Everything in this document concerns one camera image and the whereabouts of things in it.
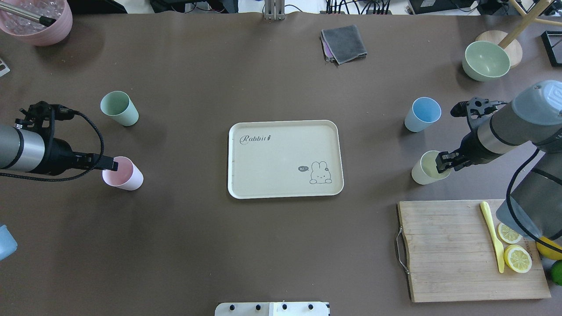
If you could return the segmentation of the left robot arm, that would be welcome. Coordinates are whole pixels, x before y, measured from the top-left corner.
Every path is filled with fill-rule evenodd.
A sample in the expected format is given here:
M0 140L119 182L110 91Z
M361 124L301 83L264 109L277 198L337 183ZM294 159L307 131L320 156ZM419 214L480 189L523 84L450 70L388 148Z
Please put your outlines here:
M44 101L20 112L24 119L16 119L14 126L1 126L2 169L50 176L58 176L69 169L84 171L70 177L71 180L93 169L118 170L118 162L104 156L104 139L99 129L83 113ZM71 120L76 115L84 118L100 138L100 154L75 152L68 142L54 138L55 121Z

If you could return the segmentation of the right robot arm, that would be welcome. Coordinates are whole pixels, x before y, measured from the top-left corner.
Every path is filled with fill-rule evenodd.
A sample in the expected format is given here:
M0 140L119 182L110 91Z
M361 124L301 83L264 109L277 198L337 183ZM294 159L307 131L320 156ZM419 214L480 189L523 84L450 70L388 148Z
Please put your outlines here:
M497 211L500 222L519 234L561 242L561 98L560 81L533 84L510 102L475 97L456 104L451 114L465 117L470 132L453 152L435 159L439 173L492 162L530 143L538 161L524 178L508 185Z

